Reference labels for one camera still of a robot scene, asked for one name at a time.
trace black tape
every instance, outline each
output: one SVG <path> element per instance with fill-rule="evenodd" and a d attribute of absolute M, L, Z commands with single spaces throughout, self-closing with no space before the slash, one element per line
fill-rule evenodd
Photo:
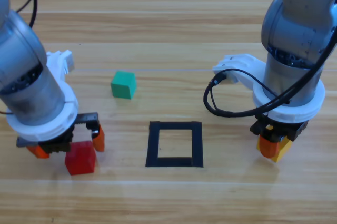
<path fill-rule="evenodd" d="M 160 130 L 192 130 L 192 157 L 158 157 Z M 151 121 L 146 167 L 204 167 L 201 122 Z"/>

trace yellow block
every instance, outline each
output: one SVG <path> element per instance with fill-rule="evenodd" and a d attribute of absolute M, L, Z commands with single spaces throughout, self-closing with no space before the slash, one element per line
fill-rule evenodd
<path fill-rule="evenodd" d="M 292 141 L 289 140 L 287 137 L 285 137 L 281 143 L 280 143 L 280 151 L 277 155 L 275 155 L 274 157 L 271 158 L 272 161 L 274 162 L 278 162 L 280 161 L 283 156 L 288 152 L 289 148 L 291 147 Z M 257 141 L 257 146 L 256 146 L 257 150 L 260 151 L 260 137 Z"/>

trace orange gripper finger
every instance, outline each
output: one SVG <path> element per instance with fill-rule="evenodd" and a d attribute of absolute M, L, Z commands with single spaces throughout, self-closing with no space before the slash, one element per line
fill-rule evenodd
<path fill-rule="evenodd" d="M 93 138 L 93 146 L 94 146 L 96 151 L 104 152 L 104 149 L 105 149 L 104 140 L 105 140 L 105 134 L 103 132 L 102 127 L 100 126 L 100 132 L 99 132 L 98 136 Z"/>
<path fill-rule="evenodd" d="M 27 147 L 27 149 L 37 158 L 49 158 L 49 154 L 44 152 L 44 150 L 40 146 Z"/>
<path fill-rule="evenodd" d="M 279 153 L 280 143 L 270 142 L 269 140 L 260 136 L 260 151 L 264 157 L 272 158 Z"/>

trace metal cylinder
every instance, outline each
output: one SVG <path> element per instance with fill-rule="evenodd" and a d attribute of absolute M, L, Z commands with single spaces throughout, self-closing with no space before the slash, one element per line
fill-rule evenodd
<path fill-rule="evenodd" d="M 64 94 L 47 67 L 29 87 L 0 94 L 0 99 L 25 125 L 40 125 L 53 120 L 65 103 Z"/>
<path fill-rule="evenodd" d="M 311 78 L 311 80 L 293 97 L 286 106 L 302 106 L 309 103 L 315 95 L 316 86 L 321 77 L 322 69 Z M 268 54 L 264 84 L 276 94 L 281 94 L 291 85 L 297 82 L 303 75 L 308 72 L 308 69 L 298 67 L 290 67 L 277 61 L 270 53 Z M 269 99 L 274 99 L 275 96 L 269 91 L 264 90 L 264 93 Z"/>

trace wooden table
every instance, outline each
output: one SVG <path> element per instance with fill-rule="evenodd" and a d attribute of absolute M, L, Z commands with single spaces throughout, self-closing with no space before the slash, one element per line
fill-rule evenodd
<path fill-rule="evenodd" d="M 38 160 L 18 149 L 1 117 L 0 222 L 337 223 L 335 56 L 322 75 L 322 111 L 278 164 L 256 150 L 255 118 L 218 118 L 202 102 L 224 55 L 266 60 L 260 31 L 271 1 L 39 0 L 34 31 L 47 51 L 73 52 L 67 81 L 81 112 L 99 112 L 106 151 L 94 174 L 71 177 L 64 153 Z M 116 70 L 135 72 L 133 100 L 112 97 Z M 240 84 L 218 86 L 215 98 L 225 110 L 253 107 Z M 201 121 L 204 168 L 146 168 L 150 121 Z M 74 141 L 88 139 L 78 126 Z M 189 156 L 191 134 L 163 132 L 160 148 Z"/>

